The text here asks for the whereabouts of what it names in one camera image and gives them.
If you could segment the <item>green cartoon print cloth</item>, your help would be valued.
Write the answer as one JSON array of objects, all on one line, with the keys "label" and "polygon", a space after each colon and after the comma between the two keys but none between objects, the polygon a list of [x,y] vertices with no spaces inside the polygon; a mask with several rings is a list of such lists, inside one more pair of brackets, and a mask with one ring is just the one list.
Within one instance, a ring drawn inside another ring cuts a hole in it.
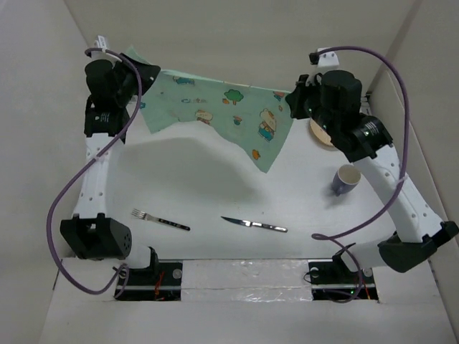
[{"label": "green cartoon print cloth", "polygon": [[293,124],[288,92],[161,70],[141,98],[151,133],[201,122],[241,147],[260,171],[270,170]]}]

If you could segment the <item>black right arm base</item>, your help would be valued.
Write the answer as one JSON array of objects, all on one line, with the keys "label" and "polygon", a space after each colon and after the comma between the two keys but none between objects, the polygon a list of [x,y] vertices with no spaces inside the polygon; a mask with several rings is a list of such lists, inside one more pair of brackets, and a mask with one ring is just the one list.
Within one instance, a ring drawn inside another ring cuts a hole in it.
[{"label": "black right arm base", "polygon": [[311,286],[313,300],[344,303],[351,297],[356,300],[379,300],[372,269],[362,270],[362,287],[357,272],[350,272],[344,263],[333,259],[309,259],[308,271],[303,281]]}]

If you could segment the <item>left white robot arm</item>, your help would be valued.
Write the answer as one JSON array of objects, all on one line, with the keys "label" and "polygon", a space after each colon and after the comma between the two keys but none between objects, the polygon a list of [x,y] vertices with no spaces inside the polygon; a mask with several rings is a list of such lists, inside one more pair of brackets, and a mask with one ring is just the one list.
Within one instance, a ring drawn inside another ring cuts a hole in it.
[{"label": "left white robot arm", "polygon": [[95,59],[85,67],[90,91],[85,106],[86,161],[82,187],[71,219],[60,223],[60,233],[80,259],[125,259],[131,253],[130,229],[108,212],[109,170],[126,143],[132,97],[150,89],[161,68],[122,54],[117,62]]}]

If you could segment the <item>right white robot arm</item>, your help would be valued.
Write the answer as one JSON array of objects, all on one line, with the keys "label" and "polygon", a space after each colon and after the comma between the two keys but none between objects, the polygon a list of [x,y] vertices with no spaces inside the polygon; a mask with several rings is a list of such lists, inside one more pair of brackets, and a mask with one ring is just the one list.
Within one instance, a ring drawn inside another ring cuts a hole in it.
[{"label": "right white robot arm", "polygon": [[309,118],[361,172],[384,204],[395,231],[386,239],[352,244],[333,256],[331,273],[348,282],[361,269],[387,266],[404,273],[430,258],[458,235],[425,202],[406,173],[382,121],[360,111],[361,82],[343,70],[301,75],[285,100],[294,119]]}]

